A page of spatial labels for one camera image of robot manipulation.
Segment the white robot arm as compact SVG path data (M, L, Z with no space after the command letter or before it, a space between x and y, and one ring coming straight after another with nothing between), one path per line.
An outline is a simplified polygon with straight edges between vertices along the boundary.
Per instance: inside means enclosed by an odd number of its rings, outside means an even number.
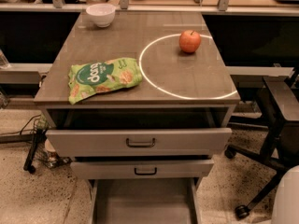
M291 168L278 184L271 224L299 224L299 166Z

